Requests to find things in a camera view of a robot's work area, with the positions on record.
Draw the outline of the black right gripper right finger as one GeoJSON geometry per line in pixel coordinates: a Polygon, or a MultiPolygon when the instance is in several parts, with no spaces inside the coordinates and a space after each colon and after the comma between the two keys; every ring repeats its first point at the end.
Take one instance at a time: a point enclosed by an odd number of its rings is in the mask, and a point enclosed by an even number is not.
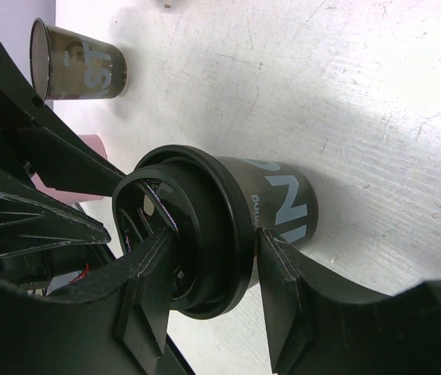
{"type": "Polygon", "coordinates": [[[441,280],[389,296],[257,234],[257,267],[276,374],[441,374],[441,280]]]}

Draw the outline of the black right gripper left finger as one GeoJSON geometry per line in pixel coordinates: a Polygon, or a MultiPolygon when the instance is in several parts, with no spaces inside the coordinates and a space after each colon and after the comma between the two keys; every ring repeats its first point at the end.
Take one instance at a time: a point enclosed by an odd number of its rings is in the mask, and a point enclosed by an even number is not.
{"type": "Polygon", "coordinates": [[[0,374],[155,373],[174,264],[174,235],[161,229],[45,297],[0,280],[0,374]]]}

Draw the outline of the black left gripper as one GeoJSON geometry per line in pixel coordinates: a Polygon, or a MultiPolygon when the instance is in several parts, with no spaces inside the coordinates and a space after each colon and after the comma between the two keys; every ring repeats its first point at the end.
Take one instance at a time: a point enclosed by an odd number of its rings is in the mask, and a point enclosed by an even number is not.
{"type": "Polygon", "coordinates": [[[0,167],[0,280],[25,290],[107,260],[108,230],[42,193],[21,166],[0,167]]]}

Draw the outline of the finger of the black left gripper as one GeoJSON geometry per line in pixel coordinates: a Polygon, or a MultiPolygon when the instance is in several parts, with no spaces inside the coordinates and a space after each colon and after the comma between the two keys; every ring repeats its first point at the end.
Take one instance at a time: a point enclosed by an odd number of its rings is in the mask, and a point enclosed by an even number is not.
{"type": "Polygon", "coordinates": [[[124,174],[110,162],[99,173],[74,167],[90,148],[42,101],[0,42],[0,167],[37,173],[64,191],[111,195],[124,174]]]}

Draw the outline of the black cup lid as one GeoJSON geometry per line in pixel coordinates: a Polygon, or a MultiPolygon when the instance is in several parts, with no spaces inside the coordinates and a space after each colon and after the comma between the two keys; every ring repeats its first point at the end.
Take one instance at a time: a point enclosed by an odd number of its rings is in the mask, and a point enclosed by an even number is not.
{"type": "Polygon", "coordinates": [[[173,310],[208,320],[241,301],[255,234],[242,189],[217,157],[186,145],[153,149],[117,185],[113,218],[124,252],[156,230],[173,231],[173,310]]]}

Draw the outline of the dark plastic cup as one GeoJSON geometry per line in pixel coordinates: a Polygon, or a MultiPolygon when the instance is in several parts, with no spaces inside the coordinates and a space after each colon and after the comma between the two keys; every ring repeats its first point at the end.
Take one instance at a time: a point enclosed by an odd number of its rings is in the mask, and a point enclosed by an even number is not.
{"type": "Polygon", "coordinates": [[[241,188],[255,228],[272,230],[299,250],[311,242],[319,218],[317,196],[296,166],[227,156],[218,160],[241,188]]]}
{"type": "Polygon", "coordinates": [[[127,83],[127,62],[114,45],[37,18],[30,33],[30,77],[45,101],[115,98],[127,83]]]}

